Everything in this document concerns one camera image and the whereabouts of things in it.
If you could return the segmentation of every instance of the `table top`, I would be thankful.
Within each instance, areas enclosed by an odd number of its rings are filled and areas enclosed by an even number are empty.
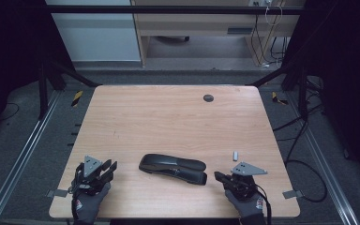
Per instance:
[[[205,95],[214,100],[207,102]],[[233,151],[238,161],[233,161]],[[145,154],[198,159],[205,186],[139,170]],[[214,172],[240,161],[267,170],[254,175],[273,217],[300,213],[259,90],[232,85],[103,85],[96,88],[58,189],[68,189],[85,156],[118,162],[99,218],[237,218]],[[53,218],[72,218],[71,195],[54,197]]]

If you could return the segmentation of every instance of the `black cable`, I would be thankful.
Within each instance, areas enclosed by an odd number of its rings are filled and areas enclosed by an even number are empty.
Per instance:
[[[321,106],[322,106],[322,104],[319,104],[319,105],[311,108],[310,110],[308,110],[308,113],[312,113],[313,111],[315,111],[316,109],[320,108]],[[293,119],[292,121],[290,121],[290,122],[288,122],[288,123],[286,123],[286,124],[284,124],[284,125],[282,125],[282,126],[280,126],[280,127],[274,128],[273,131],[279,131],[280,129],[283,129],[283,128],[285,128],[285,127],[288,127],[288,126],[296,123],[296,122],[299,121],[300,119],[302,119],[302,116],[299,116],[299,117]]]
[[[318,176],[318,178],[320,178],[320,180],[321,180],[321,182],[322,182],[322,185],[323,185],[323,196],[322,196],[320,199],[314,200],[314,199],[311,199],[311,198],[309,198],[309,197],[307,197],[307,196],[305,196],[305,195],[303,195],[302,198],[305,199],[305,200],[307,200],[307,201],[309,201],[309,202],[312,202],[312,203],[321,203],[321,202],[323,202],[323,201],[326,199],[326,196],[327,196],[327,194],[328,194],[328,188],[327,188],[327,185],[325,184],[325,182],[324,182],[324,180],[323,180],[323,177],[322,177],[314,168],[312,168],[311,166],[309,166],[308,164],[306,164],[306,162],[303,162],[303,161],[300,161],[300,160],[294,160],[294,159],[290,159],[290,160],[287,161],[287,163],[290,163],[290,162],[292,162],[292,163],[299,163],[299,164],[302,164],[302,165],[308,167],[311,171],[313,171],[313,172]]]
[[[282,42],[282,51],[281,52],[274,52],[273,49],[274,49],[274,45],[276,44],[277,42],[277,37],[274,37],[274,40],[273,40],[273,43],[271,44],[271,49],[270,49],[270,54],[271,54],[271,57],[276,59],[278,62],[282,62],[283,58],[285,57],[285,52],[286,52],[286,46],[288,45],[287,44],[287,38],[284,37],[283,39],[283,42]],[[274,54],[282,54],[281,57],[275,57]]]
[[[15,105],[15,106],[17,106],[16,112],[14,112],[12,115],[10,115],[10,116],[8,116],[8,117],[2,118],[2,119],[0,118],[0,121],[4,121],[4,120],[7,120],[7,119],[13,117],[13,116],[14,116],[15,114],[17,114],[17,113],[19,112],[19,110],[20,110],[20,106],[19,106],[18,104],[16,104],[16,103],[7,103],[7,105]]]
[[[315,174],[317,174],[317,176],[320,178],[320,180],[321,180],[321,182],[322,182],[322,185],[323,185],[323,189],[324,189],[323,196],[322,196],[320,199],[318,199],[318,200],[314,200],[314,199],[311,199],[311,198],[306,197],[306,196],[303,196],[303,199],[305,199],[305,200],[307,200],[307,201],[309,201],[309,202],[312,202],[312,203],[321,203],[321,202],[323,202],[323,200],[326,198],[326,196],[327,196],[327,191],[328,191],[328,190],[327,190],[327,186],[326,186],[323,178],[319,175],[319,173],[318,173],[314,168],[312,168],[311,166],[309,166],[309,165],[306,164],[305,162],[300,161],[300,160],[290,159],[291,154],[292,154],[292,152],[293,152],[293,150],[294,150],[294,147],[296,146],[297,141],[299,140],[299,138],[301,137],[301,135],[306,131],[307,126],[308,126],[308,120],[305,121],[305,123],[303,124],[303,126],[302,126],[302,128],[300,129],[299,133],[297,134],[296,138],[294,139],[294,142],[293,142],[293,144],[292,144],[291,150],[289,151],[288,156],[286,156],[286,159],[284,160],[284,164],[285,164],[285,167],[288,167],[288,163],[290,163],[290,162],[300,163],[300,164],[308,167],[309,169],[311,169]]]
[[[261,186],[259,186],[259,185],[257,185],[257,184],[255,184],[255,186],[256,186],[257,188],[260,188],[260,189],[262,190],[262,193],[264,193],[264,196],[267,198],[267,193],[265,193],[265,190],[264,190]]]
[[[264,83],[267,83],[269,81],[271,81],[272,79],[276,78],[277,76],[286,73],[288,69],[292,69],[292,67],[294,67],[294,65],[297,65],[298,63],[300,63],[305,54],[308,53],[308,46],[311,45],[311,43],[314,42],[314,38],[316,38],[316,36],[319,35],[319,31],[320,29],[325,25],[325,23],[328,21],[329,16],[331,15],[332,11],[335,9],[336,5],[338,4],[338,0],[333,0],[333,5],[332,7],[328,10],[328,13],[325,15],[325,17],[322,19],[322,21],[320,22],[320,24],[317,26],[317,28],[311,33],[311,35],[308,36],[307,40],[305,41],[304,45],[301,46],[299,48],[299,50],[297,50],[297,52],[293,55],[293,57],[291,58],[291,60],[285,65],[285,66],[281,66],[281,68],[273,71],[272,73],[268,74],[267,76],[265,76],[262,79],[259,79],[256,82],[250,83],[250,84],[245,84],[245,85],[252,85],[252,86],[256,86],[256,87],[260,87],[261,85],[263,85]]]
[[[252,50],[254,51],[255,55],[257,55],[256,50],[254,49],[254,46],[253,46],[253,36],[254,36],[255,31],[256,31],[256,35],[257,35],[257,38],[258,38],[258,40],[259,40],[260,50],[262,51],[262,58],[263,58],[263,59],[265,60],[265,62],[267,62],[268,64],[276,63],[277,61],[274,61],[274,62],[273,62],[273,61],[267,60],[267,59],[265,58],[265,56],[264,56],[264,51],[263,51],[264,48],[263,48],[263,45],[262,45],[262,41],[261,41],[261,39],[260,39],[259,30],[258,30],[258,28],[257,28],[258,20],[259,20],[259,15],[256,15],[256,21],[255,21],[254,29],[253,29],[252,35],[251,35],[251,37],[250,37],[250,44],[251,44]],[[273,32],[273,30],[274,30],[274,25],[271,26],[269,35]],[[260,61],[259,57],[256,57],[256,59],[257,59],[259,65],[261,65],[262,62]]]
[[[289,158],[291,157],[291,154],[292,154],[292,152],[293,152],[293,150],[294,150],[294,147],[296,146],[297,141],[298,141],[299,138],[302,136],[302,133],[304,133],[304,129],[307,128],[307,124],[308,124],[308,120],[306,120],[306,121],[303,123],[302,128],[300,129],[299,133],[297,134],[296,138],[294,139],[294,142],[293,142],[293,144],[292,144],[291,150],[289,151],[288,156],[286,156],[286,159],[285,159],[285,161],[284,161],[285,167],[286,167],[286,164],[288,163]]]
[[[288,139],[277,139],[277,142],[286,142],[286,141],[290,141],[290,140],[294,140],[296,138],[288,138]]]
[[[265,201],[265,204],[266,204],[266,207],[267,207],[267,225],[271,225],[271,217],[272,217],[271,204],[268,201],[268,199],[267,199],[267,197],[265,195],[265,191],[263,189],[262,189],[262,191],[264,192],[264,194],[262,194],[258,189],[256,189],[256,191],[259,193],[260,196],[262,196],[262,198]]]

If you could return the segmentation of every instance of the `finger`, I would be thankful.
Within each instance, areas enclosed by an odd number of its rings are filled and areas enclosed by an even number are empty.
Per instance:
[[[233,196],[233,193],[230,190],[226,189],[225,195],[227,199],[230,201],[230,203],[235,204],[238,202],[238,200],[236,200],[236,198]]]
[[[111,188],[110,182],[106,183],[98,195],[101,195],[104,198],[104,196],[106,196],[108,194],[108,191],[110,190],[110,188]]]

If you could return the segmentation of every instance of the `stapler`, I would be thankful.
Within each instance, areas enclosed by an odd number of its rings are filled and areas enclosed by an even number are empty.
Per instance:
[[[204,186],[207,179],[203,172],[206,164],[195,159],[147,154],[142,158],[139,169],[146,173],[169,175],[194,185]]]

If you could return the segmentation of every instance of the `cable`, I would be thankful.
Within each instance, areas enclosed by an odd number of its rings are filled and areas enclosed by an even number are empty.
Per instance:
[[[277,142],[286,142],[286,141],[290,141],[290,140],[294,140],[296,138],[288,138],[288,139],[277,139]]]
[[[269,60],[267,60],[267,59],[265,58],[265,56],[264,56],[264,52],[263,52],[263,49],[264,49],[264,48],[263,48],[263,45],[262,45],[262,41],[260,40],[259,30],[258,30],[258,28],[257,28],[258,20],[259,20],[259,15],[256,15],[256,21],[255,21],[254,29],[253,29],[252,35],[251,35],[251,37],[250,37],[250,44],[251,44],[252,50],[254,51],[255,55],[257,55],[257,52],[256,52],[256,50],[255,50],[255,48],[254,48],[254,45],[253,45],[253,38],[254,38],[254,34],[255,34],[255,32],[256,32],[257,38],[258,38],[258,40],[259,40],[260,49],[261,49],[261,51],[262,51],[262,58],[263,58],[263,60],[264,60],[266,63],[268,63],[268,64],[278,63],[278,61],[269,61]],[[273,28],[274,28],[274,26],[271,27],[268,36],[270,36],[271,33],[273,32]],[[263,63],[260,61],[259,57],[256,57],[256,59],[257,59],[259,65],[262,65],[262,64],[263,64]]]
[[[313,114],[315,110],[317,110],[318,108],[320,108],[322,106],[322,104],[318,104],[317,106],[314,106],[313,108],[311,108],[310,110],[308,110],[308,114]],[[302,116],[299,116],[299,117],[296,117],[295,119],[293,119],[292,121],[280,126],[280,127],[277,127],[277,128],[274,128],[273,131],[279,131],[280,129],[283,129],[285,127],[288,127],[294,123],[296,123],[297,121],[299,121],[300,119],[302,119]]]
[[[7,103],[7,105],[15,105],[15,106],[17,106],[16,112],[14,112],[12,115],[10,115],[10,116],[8,116],[8,117],[2,118],[2,119],[0,118],[0,121],[4,121],[4,120],[7,120],[7,119],[13,117],[13,116],[14,116],[15,114],[17,114],[17,113],[19,112],[19,110],[20,110],[20,106],[19,106],[18,104],[16,104],[16,103]]]
[[[293,150],[294,150],[294,147],[296,146],[297,141],[299,140],[299,138],[300,138],[300,137],[302,136],[302,134],[304,133],[304,129],[307,128],[307,124],[308,124],[308,120],[306,120],[306,121],[304,122],[302,128],[300,129],[299,133],[297,134],[296,138],[294,139],[294,142],[293,142],[293,144],[292,144],[291,150],[289,151],[288,156],[286,156],[286,159],[285,159],[285,161],[284,161],[285,167],[286,167],[286,164],[288,163],[289,158],[291,157],[291,154],[292,154],[292,152],[293,152]]]
[[[305,195],[303,195],[303,199],[309,201],[309,202],[312,202],[312,203],[321,203],[323,202],[325,199],[326,199],[326,196],[328,195],[328,188],[327,188],[327,185],[325,184],[324,180],[323,180],[323,177],[314,169],[312,168],[310,165],[306,164],[306,162],[303,162],[303,161],[300,161],[300,160],[294,160],[294,159],[291,159],[291,160],[288,160],[287,163],[299,163],[299,164],[302,164],[306,167],[308,167],[311,171],[313,171],[317,176],[318,178],[320,178],[321,182],[322,182],[322,185],[323,185],[323,196],[320,198],[320,199],[311,199]]]
[[[278,37],[274,37],[273,44],[271,44],[270,54],[271,54],[271,57],[274,58],[274,59],[276,59],[277,61],[278,61],[278,60],[282,61],[283,58],[285,57],[285,52],[286,52],[286,48],[287,48],[287,45],[288,45],[288,38],[287,38],[287,37],[284,37],[284,38],[283,38],[283,41],[282,41],[282,51],[281,51],[281,52],[273,52],[274,45],[275,45],[276,42],[277,42],[277,38],[278,38]],[[274,54],[282,54],[282,56],[281,56],[281,57],[275,57]]]
[[[250,83],[250,84],[245,84],[245,85],[253,85],[256,87],[259,87],[261,85],[263,85],[264,83],[267,83],[268,81],[276,78],[278,75],[282,74],[282,73],[286,73],[286,71],[290,68],[292,68],[294,65],[297,65],[298,63],[301,63],[301,61],[304,58],[304,55],[308,53],[308,47],[310,45],[312,45],[312,43],[314,43],[314,41],[316,41],[317,36],[320,34],[319,31],[322,29],[323,26],[326,25],[326,22],[328,21],[331,13],[334,11],[336,5],[338,4],[338,0],[333,0],[331,1],[333,3],[333,5],[331,6],[331,8],[328,10],[328,13],[324,16],[324,18],[322,19],[322,21],[320,22],[320,24],[317,25],[317,27],[314,29],[314,31],[312,31],[312,33],[307,37],[305,43],[303,44],[303,46],[301,46],[300,48],[298,48],[298,50],[296,51],[296,53],[292,56],[291,60],[289,60],[289,62],[280,68],[277,69],[275,71],[273,71],[272,73],[270,73],[269,75],[267,75],[266,77],[264,77],[263,79],[259,79],[256,82]]]
[[[265,193],[265,190],[262,187],[260,187],[259,185],[257,185],[257,184],[254,184],[254,185],[257,188],[260,188],[262,190],[262,193],[261,193],[258,189],[256,189],[257,193],[260,196],[262,196],[262,198],[265,201],[265,204],[266,204],[266,207],[267,207],[267,225],[271,225],[272,212],[271,212],[271,204],[268,201],[267,193]]]
[[[270,10],[270,8],[268,8],[268,6],[267,6],[267,8],[265,9],[265,20],[267,21],[267,23],[269,24],[269,25],[271,25],[271,26],[276,26],[276,25],[278,25],[279,23],[280,23],[280,21],[282,20],[282,7],[281,6],[277,6],[279,9],[280,9],[280,17],[279,17],[279,21],[277,22],[277,23],[270,23],[269,21],[268,21],[268,19],[267,19],[267,12],[268,12],[268,10]]]

